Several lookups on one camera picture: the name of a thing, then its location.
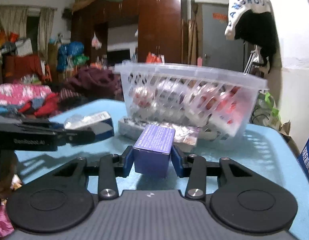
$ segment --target purple box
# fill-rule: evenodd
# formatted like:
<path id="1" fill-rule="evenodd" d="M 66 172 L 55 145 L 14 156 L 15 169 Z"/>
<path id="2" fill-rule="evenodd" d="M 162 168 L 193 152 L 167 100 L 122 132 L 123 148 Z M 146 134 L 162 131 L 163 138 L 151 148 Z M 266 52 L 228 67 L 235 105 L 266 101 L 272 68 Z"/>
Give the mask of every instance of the purple box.
<path id="1" fill-rule="evenodd" d="M 148 124 L 133 147 L 137 173 L 166 177 L 175 130 Z"/>

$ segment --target window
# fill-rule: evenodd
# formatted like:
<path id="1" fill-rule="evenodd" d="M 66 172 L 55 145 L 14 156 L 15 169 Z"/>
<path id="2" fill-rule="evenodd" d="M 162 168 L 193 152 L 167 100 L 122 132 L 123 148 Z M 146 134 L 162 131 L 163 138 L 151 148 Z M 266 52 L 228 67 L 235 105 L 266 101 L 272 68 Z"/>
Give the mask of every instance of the window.
<path id="1" fill-rule="evenodd" d="M 31 40 L 32 52 L 38 51 L 39 16 L 27 16 L 26 36 Z"/>

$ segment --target gray door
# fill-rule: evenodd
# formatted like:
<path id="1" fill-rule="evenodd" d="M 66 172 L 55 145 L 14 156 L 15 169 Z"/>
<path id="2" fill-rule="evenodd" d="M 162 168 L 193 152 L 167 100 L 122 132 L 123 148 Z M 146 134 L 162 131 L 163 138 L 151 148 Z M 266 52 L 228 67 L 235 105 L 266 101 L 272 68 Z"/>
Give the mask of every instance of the gray door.
<path id="1" fill-rule="evenodd" d="M 229 41 L 224 31 L 228 25 L 228 6 L 202 4 L 203 19 L 203 66 L 242 72 L 243 40 Z"/>

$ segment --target orange sign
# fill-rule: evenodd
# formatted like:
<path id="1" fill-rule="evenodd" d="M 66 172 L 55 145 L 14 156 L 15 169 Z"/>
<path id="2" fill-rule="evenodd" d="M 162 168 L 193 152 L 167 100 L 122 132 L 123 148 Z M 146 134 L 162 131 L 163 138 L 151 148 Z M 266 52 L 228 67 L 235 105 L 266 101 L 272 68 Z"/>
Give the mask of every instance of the orange sign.
<path id="1" fill-rule="evenodd" d="M 213 13 L 212 14 L 214 19 L 221 20 L 221 21 L 228 21 L 228 16 L 222 13 Z"/>

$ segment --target blue bag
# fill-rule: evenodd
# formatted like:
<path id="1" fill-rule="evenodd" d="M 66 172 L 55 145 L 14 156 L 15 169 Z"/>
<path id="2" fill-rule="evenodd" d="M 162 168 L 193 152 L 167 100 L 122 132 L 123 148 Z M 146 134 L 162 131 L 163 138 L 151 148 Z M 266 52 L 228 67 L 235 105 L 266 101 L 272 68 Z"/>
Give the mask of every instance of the blue bag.
<path id="1" fill-rule="evenodd" d="M 78 41 L 71 42 L 68 45 L 68 56 L 78 56 L 83 54 L 85 46 Z"/>
<path id="2" fill-rule="evenodd" d="M 67 55 L 59 55 L 57 71 L 64 72 L 66 70 L 67 65 L 68 65 Z"/>
<path id="3" fill-rule="evenodd" d="M 68 44 L 61 45 L 58 50 L 59 55 L 67 55 L 68 53 Z"/>

